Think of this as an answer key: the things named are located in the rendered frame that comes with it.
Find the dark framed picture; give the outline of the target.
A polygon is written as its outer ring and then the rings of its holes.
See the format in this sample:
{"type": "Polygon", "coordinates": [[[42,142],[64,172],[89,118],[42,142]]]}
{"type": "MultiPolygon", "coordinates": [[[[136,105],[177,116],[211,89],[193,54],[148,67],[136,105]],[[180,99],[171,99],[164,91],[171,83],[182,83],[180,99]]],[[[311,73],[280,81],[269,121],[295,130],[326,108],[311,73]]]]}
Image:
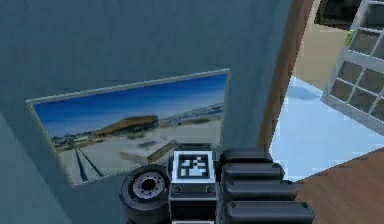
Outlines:
{"type": "Polygon", "coordinates": [[[314,23],[349,30],[362,0],[320,0],[314,23]]]}

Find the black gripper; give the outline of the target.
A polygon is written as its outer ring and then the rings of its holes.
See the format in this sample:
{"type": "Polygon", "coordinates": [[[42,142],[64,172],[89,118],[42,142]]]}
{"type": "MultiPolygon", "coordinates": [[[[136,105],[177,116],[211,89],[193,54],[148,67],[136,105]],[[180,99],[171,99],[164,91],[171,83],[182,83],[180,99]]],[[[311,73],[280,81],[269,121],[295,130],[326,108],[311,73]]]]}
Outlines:
{"type": "Polygon", "coordinates": [[[169,186],[165,166],[150,164],[133,170],[119,192],[125,224],[170,224],[169,186]]]}

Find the framed landscape picture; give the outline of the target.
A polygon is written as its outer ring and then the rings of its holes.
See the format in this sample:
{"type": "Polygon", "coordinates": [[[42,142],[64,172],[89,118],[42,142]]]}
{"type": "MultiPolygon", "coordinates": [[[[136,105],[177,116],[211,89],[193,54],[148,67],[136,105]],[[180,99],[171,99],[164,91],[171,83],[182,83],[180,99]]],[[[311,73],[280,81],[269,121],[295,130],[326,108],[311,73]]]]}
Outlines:
{"type": "Polygon", "coordinates": [[[178,143],[217,144],[230,70],[28,99],[69,183],[162,164],[178,143]]]}

